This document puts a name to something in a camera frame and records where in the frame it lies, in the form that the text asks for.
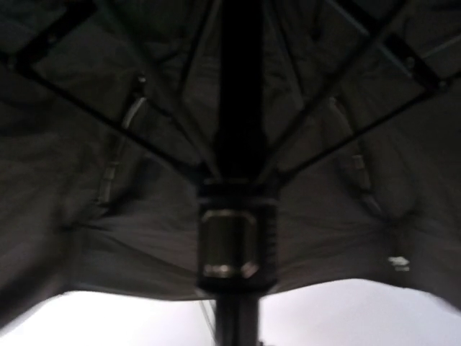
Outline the lilac folding umbrella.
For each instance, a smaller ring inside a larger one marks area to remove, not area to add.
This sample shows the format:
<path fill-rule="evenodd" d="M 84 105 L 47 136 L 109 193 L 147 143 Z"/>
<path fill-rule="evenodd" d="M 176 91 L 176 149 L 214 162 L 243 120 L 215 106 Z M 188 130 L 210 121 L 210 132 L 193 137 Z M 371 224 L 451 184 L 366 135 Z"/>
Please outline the lilac folding umbrella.
<path fill-rule="evenodd" d="M 2 327 L 348 279 L 460 308 L 458 1 L 1 3 Z"/>

